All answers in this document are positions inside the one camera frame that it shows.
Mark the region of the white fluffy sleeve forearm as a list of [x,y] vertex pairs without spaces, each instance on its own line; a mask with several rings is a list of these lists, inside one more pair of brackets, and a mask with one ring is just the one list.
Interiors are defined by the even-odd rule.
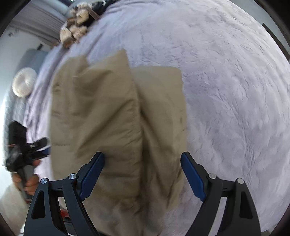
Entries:
[[20,233],[28,213],[28,204],[14,184],[1,197],[1,215],[15,235]]

